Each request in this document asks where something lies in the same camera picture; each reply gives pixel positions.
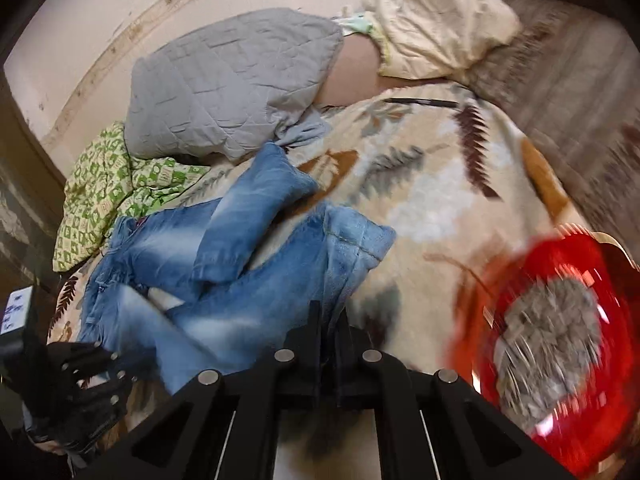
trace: wall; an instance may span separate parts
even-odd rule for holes
[[[207,23],[264,7],[324,16],[360,0],[47,0],[4,65],[25,120],[65,175],[126,115],[139,56]]]

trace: quilted pillow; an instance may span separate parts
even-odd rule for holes
[[[133,67],[127,149],[233,159],[281,138],[341,45],[336,23],[291,9],[248,12],[173,40]]]

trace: green patterned cloth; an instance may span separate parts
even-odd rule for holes
[[[76,161],[65,185],[65,211],[58,230],[53,270],[64,272],[97,251],[118,216],[139,218],[189,189],[209,171],[170,157],[129,155],[124,125],[103,130]]]

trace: jeans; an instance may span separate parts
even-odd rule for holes
[[[120,218],[82,304],[80,341],[120,353],[153,349],[173,394],[201,370],[253,365],[306,322],[318,300],[331,330],[345,300],[395,239],[353,209],[320,203],[260,267],[243,272],[274,216],[316,190],[281,148],[267,143],[219,200]],[[184,301],[165,313],[148,288]]]

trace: black metal frame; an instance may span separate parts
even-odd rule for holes
[[[573,478],[452,370],[407,370],[344,313],[325,345],[321,329],[312,302],[287,351],[225,377],[201,373],[79,478],[270,479],[278,413],[321,397],[375,410],[383,480]]]

